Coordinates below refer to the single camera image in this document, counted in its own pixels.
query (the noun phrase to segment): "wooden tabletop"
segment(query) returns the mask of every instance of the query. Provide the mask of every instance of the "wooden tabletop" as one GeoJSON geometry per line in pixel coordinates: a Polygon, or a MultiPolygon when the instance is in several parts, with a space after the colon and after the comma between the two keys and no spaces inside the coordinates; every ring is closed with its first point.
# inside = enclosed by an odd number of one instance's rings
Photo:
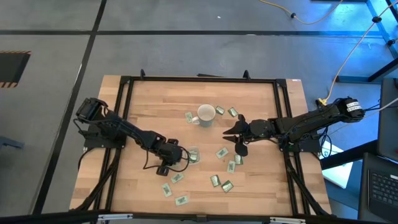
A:
{"type": "MultiPolygon", "coordinates": [[[[99,91],[99,99],[110,109],[115,104],[120,76],[105,76],[99,91]]],[[[293,116],[307,112],[300,80],[287,80],[293,116]]],[[[280,90],[282,109],[283,94],[280,90]]],[[[142,170],[146,152],[131,138],[122,151],[113,196],[112,211],[144,213],[186,213],[214,215],[291,215],[289,191],[283,155],[269,141],[259,141],[248,146],[249,155],[244,165],[236,166],[235,173],[227,170],[228,161],[234,160],[234,144],[224,140],[222,132],[231,128],[237,120],[226,111],[216,115],[210,128],[188,124],[184,114],[197,115],[201,104],[221,106],[225,110],[234,107],[252,119],[276,118],[274,92],[266,83],[210,83],[210,82],[134,82],[128,121],[143,130],[153,130],[167,138],[177,138],[179,145],[188,148],[198,146],[200,162],[189,165],[184,178],[173,184],[170,178],[156,175],[156,168],[142,170]],[[216,152],[222,147],[229,154],[222,159],[216,152]],[[210,181],[217,174],[222,183],[230,180],[234,188],[228,193],[213,187],[210,181]],[[169,183],[173,195],[165,197],[162,184],[169,183]],[[177,207],[175,198],[187,195],[189,203],[177,207]]],[[[95,149],[81,162],[70,208],[75,208],[88,196],[98,181],[104,149],[95,149]]],[[[319,161],[310,153],[300,153],[305,183],[318,203],[331,212],[325,182],[319,161]]],[[[159,165],[160,160],[149,154],[148,166],[159,165]]],[[[101,208],[104,208],[107,186],[101,208]]],[[[302,212],[300,192],[296,186],[299,211],[302,212]]]]}

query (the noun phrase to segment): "concrete floor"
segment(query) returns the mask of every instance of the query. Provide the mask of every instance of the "concrete floor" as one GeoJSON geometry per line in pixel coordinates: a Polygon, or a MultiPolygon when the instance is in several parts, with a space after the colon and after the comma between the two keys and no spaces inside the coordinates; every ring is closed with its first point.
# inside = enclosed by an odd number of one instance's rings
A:
{"type": "MultiPolygon", "coordinates": [[[[278,3],[305,21],[320,18],[335,4],[310,0],[278,3]]],[[[378,12],[386,7],[383,0],[372,3],[378,12]]],[[[3,0],[0,29],[91,30],[99,5],[98,0],[3,0]]],[[[386,13],[383,23],[395,36],[396,22],[391,17],[390,12],[386,13]]],[[[304,26],[257,0],[113,0],[106,4],[99,29],[364,31],[371,25],[371,18],[363,3],[342,4],[323,22],[304,26]]],[[[253,78],[302,79],[308,108],[313,110],[315,99],[327,95],[335,73],[358,40],[306,36],[97,36],[76,103],[98,95],[103,75],[138,75],[143,68],[149,76],[207,73],[241,77],[247,69],[253,78]]],[[[1,50],[32,51],[18,87],[0,89],[0,135],[25,142],[22,150],[4,147],[0,151],[2,217],[29,212],[87,41],[85,35],[0,35],[1,50]]],[[[365,38],[341,74],[368,76],[391,60],[383,39],[365,38]]],[[[330,101],[348,95],[367,108],[377,103],[380,86],[338,83],[330,101]]],[[[342,129],[331,136],[333,144],[349,149],[376,139],[377,122],[376,115],[342,129]]],[[[332,126],[330,131],[341,125],[332,126]]],[[[68,210],[82,145],[83,138],[70,126],[44,212],[68,210]]],[[[348,217],[337,208],[333,212],[348,217]]]]}

